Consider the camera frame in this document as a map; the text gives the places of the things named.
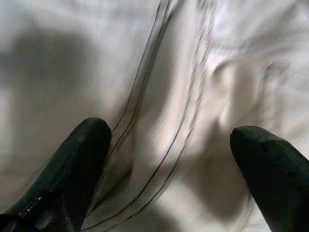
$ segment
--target wrinkled fabric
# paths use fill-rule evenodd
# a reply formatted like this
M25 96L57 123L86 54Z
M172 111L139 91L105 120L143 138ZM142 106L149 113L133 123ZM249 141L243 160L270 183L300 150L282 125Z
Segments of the wrinkled fabric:
M112 128L85 232L268 232L229 148L257 125L308 158L300 0L0 1L0 209L83 119Z

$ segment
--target white cloth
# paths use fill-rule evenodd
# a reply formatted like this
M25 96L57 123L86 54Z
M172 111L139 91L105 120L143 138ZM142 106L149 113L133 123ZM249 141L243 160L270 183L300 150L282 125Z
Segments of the white cloth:
M79 122L99 116L112 146L84 231L269 231L229 135L259 125L308 157L307 2L2 0L0 9L2 210Z

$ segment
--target white sheet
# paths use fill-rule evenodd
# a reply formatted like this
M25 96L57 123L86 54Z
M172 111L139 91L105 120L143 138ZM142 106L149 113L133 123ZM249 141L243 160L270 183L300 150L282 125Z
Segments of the white sheet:
M305 1L2 0L0 9L0 209L80 121L99 116L112 147L84 231L269 231L229 134L259 125L308 157Z

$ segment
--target white fabric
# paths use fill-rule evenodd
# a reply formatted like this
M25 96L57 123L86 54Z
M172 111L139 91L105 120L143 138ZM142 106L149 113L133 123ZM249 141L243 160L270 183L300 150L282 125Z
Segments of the white fabric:
M87 232L268 232L229 149L259 125L309 157L300 0L1 0L0 208L83 119L112 147Z

